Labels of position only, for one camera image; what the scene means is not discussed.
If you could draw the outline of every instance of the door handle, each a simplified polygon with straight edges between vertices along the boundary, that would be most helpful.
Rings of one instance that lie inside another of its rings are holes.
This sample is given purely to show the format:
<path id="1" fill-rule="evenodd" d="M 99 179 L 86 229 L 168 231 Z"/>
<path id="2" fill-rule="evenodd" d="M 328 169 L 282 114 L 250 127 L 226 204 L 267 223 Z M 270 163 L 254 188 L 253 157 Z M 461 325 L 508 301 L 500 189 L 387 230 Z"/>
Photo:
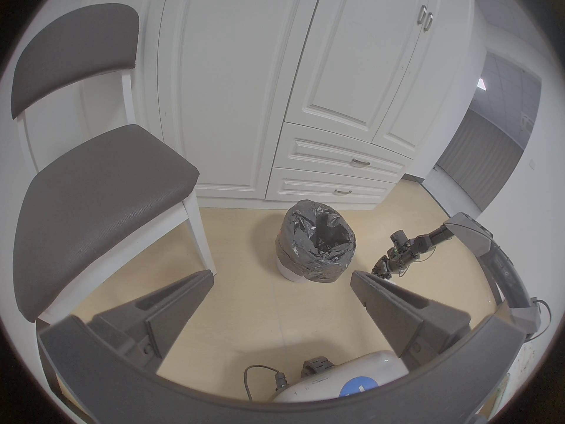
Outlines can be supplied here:
<path id="1" fill-rule="evenodd" d="M 352 162 L 356 163 L 357 165 L 361 165 L 361 166 L 371 165 L 371 162 L 363 162 L 362 160 L 357 160 L 357 159 L 353 159 Z"/>
<path id="2" fill-rule="evenodd" d="M 429 28 L 432 26 L 432 22 L 433 22 L 433 13 L 428 12 L 428 19 L 427 19 L 428 23 L 426 24 L 426 26 L 424 27 L 424 31 L 427 32 L 429 30 Z"/>
<path id="3" fill-rule="evenodd" d="M 416 21 L 418 25 L 422 25 L 422 22 L 424 21 L 424 18 L 426 17 L 427 13 L 428 13 L 428 9 L 426 8 L 426 5 L 423 4 L 422 8 L 420 8 L 420 14 L 418 16 L 418 20 Z"/>

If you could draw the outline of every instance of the curtain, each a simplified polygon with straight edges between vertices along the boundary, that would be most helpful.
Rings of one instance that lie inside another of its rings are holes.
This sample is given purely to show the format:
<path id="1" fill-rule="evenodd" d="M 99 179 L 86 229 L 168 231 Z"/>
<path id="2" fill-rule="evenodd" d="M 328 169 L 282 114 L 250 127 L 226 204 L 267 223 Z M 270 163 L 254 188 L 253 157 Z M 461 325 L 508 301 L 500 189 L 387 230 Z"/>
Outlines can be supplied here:
<path id="1" fill-rule="evenodd" d="M 522 152 L 489 120 L 467 110 L 437 164 L 484 210 L 514 171 Z"/>

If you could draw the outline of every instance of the beige floor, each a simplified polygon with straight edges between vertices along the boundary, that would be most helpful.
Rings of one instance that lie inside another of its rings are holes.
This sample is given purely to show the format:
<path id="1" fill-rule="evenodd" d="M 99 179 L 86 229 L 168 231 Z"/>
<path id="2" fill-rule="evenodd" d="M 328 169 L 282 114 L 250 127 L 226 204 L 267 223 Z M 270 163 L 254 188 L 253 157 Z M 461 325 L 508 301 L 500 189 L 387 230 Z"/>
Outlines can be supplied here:
<path id="1" fill-rule="evenodd" d="M 351 266 L 335 283 L 292 283 L 276 269 L 274 243 L 285 214 L 279 210 L 202 208 L 217 275 L 206 300 L 180 334 L 158 373 L 182 385 L 245 399 L 243 373 L 266 364 L 300 378 L 302 362 L 324 355 L 336 364 L 389 345 L 349 287 L 353 270 L 371 271 L 390 248 L 390 234 L 408 237 L 438 227 L 446 215 L 427 192 L 400 181 L 373 211 L 342 211 L 357 236 Z M 89 320 L 114 307 L 202 269 L 185 225 L 171 231 L 125 265 L 74 314 Z M 457 239 L 413 264 L 394 281 L 411 291 L 468 311 L 476 325 L 495 309 L 476 259 Z M 268 400 L 271 372 L 254 369 L 255 400 Z"/>

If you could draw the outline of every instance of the chair leg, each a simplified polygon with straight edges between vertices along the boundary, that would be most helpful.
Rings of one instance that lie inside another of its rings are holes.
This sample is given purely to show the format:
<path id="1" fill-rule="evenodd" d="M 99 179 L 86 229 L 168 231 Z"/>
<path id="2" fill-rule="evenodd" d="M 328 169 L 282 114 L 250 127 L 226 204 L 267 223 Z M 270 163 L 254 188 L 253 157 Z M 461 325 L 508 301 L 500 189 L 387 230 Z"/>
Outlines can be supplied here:
<path id="1" fill-rule="evenodd" d="M 192 239 L 194 240 L 194 244 L 196 245 L 200 259 L 202 260 L 202 264 L 204 264 L 204 267 L 215 275 L 216 266 L 214 265 L 212 253 L 210 253 L 210 247 L 208 246 L 208 240 L 204 233 L 204 226 L 202 225 L 202 218 L 200 217 L 200 209 L 198 208 L 196 193 L 192 192 L 182 201 L 182 204 L 187 211 L 188 229 L 190 230 L 190 234 L 192 235 Z"/>

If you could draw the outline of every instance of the trash can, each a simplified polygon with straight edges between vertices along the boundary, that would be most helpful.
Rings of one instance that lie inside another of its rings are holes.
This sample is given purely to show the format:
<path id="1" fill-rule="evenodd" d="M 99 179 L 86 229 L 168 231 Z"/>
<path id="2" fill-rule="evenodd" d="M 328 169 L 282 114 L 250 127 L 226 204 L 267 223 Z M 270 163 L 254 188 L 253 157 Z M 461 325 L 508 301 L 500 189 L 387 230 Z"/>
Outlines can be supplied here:
<path id="1" fill-rule="evenodd" d="M 351 263 L 355 234 L 333 208 L 302 200 L 288 209 L 275 242 L 277 266 L 291 281 L 333 283 Z"/>

